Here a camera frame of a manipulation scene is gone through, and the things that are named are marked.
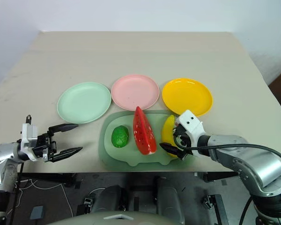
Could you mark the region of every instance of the pink plate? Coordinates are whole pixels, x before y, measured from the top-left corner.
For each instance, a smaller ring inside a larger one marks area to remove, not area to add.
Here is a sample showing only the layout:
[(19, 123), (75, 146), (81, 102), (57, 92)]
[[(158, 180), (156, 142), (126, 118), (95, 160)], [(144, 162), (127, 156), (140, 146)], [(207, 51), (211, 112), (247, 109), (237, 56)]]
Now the pink plate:
[(159, 87), (150, 78), (140, 74), (132, 74), (119, 78), (111, 88), (112, 100), (119, 107), (135, 111), (139, 106), (148, 109), (158, 100)]

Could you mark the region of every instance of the table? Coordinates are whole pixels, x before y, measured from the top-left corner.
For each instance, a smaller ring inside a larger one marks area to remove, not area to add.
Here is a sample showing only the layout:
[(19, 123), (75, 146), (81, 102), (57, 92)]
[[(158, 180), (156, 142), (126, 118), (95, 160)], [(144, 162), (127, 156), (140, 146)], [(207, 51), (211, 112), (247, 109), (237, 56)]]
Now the table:
[[(56, 112), (59, 96), (81, 82), (111, 88), (121, 76), (144, 74), (162, 90), (171, 79), (188, 77), (205, 84), (214, 97), (200, 117), (210, 134), (240, 135), (250, 143), (281, 152), (281, 107), (247, 52), (232, 34), (176, 32), (45, 32), (0, 85), (0, 143), (21, 138), (28, 114), (39, 133), (64, 123)], [(162, 98), (150, 110), (166, 109)], [(78, 154), (56, 162), (26, 162), (24, 172), (105, 172), (98, 158), (101, 126), (122, 111), (114, 103), (100, 119), (56, 134), (58, 149), (83, 146)], [(207, 157), (186, 171), (229, 171)]]

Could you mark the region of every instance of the toy fruit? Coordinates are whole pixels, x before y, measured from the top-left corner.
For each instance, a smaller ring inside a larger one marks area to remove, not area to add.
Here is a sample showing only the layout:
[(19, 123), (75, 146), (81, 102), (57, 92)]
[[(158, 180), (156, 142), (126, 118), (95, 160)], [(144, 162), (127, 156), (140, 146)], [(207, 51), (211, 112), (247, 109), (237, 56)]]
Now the toy fruit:
[(177, 147), (177, 145), (174, 142), (174, 137), (173, 137), (173, 128), (174, 128), (174, 123), (175, 123), (175, 116), (171, 115), (167, 118), (163, 125), (163, 129), (161, 130), (161, 140), (162, 142), (169, 143), (172, 146)]
[(156, 152), (157, 146), (149, 121), (141, 110), (136, 107), (133, 118), (133, 134), (137, 148), (143, 155)]
[(111, 142), (114, 147), (122, 148), (128, 144), (129, 132), (124, 126), (118, 126), (114, 128), (111, 135)]

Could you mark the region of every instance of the yellow plate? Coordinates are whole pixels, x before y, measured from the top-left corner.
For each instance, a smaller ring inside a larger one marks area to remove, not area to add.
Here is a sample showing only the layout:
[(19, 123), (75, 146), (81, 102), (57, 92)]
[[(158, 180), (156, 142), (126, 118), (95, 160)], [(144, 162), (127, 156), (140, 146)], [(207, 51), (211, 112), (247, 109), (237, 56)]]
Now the yellow plate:
[(196, 116), (201, 116), (210, 110), (213, 100), (210, 91), (200, 82), (178, 78), (164, 86), (163, 101), (178, 115), (189, 109)]

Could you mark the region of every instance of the black cable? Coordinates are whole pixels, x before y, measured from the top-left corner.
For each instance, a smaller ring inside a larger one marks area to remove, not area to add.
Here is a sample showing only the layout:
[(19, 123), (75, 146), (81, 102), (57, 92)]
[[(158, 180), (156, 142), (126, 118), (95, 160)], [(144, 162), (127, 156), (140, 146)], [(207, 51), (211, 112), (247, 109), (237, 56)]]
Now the black cable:
[(18, 199), (18, 193), (19, 193), (19, 189), (20, 189), (20, 182), (21, 182), (21, 176), (22, 176), (22, 172), (23, 172), (23, 167), (24, 167), (24, 163), (21, 164), (20, 173), (18, 175), (18, 185), (17, 185), (17, 189), (15, 191), (14, 205), (13, 205), (13, 210), (11, 212), (11, 217), (10, 217), (9, 225), (13, 224), (13, 220), (14, 220), (14, 216), (15, 216), (15, 207), (17, 205), (17, 199)]
[(243, 210), (243, 213), (242, 213), (242, 215), (241, 215), (241, 217), (240, 217), (240, 220), (239, 220), (239, 224), (238, 224), (238, 225), (242, 225), (242, 224), (243, 224), (245, 214), (246, 214), (246, 212), (247, 212), (247, 210), (248, 210), (248, 208), (249, 208), (251, 202), (252, 202), (252, 197), (250, 197), (250, 198), (248, 199), (247, 203), (245, 204), (244, 210)]
[(184, 147), (177, 142), (175, 137), (174, 137), (174, 142), (179, 148), (188, 151), (188, 153), (190, 153), (189, 151), (192, 151), (192, 150), (209, 150), (209, 149), (224, 149), (224, 148), (236, 148), (236, 147), (238, 147), (238, 148), (263, 149), (263, 150), (266, 150), (266, 151), (270, 151), (271, 153), (273, 153), (273, 154), (275, 154), (275, 155), (277, 155), (281, 158), (280, 152), (278, 152), (274, 149), (271, 149), (269, 147), (266, 147), (266, 146), (263, 146), (263, 145), (258, 145), (258, 144), (221, 144), (221, 145), (201, 146), (201, 147)]

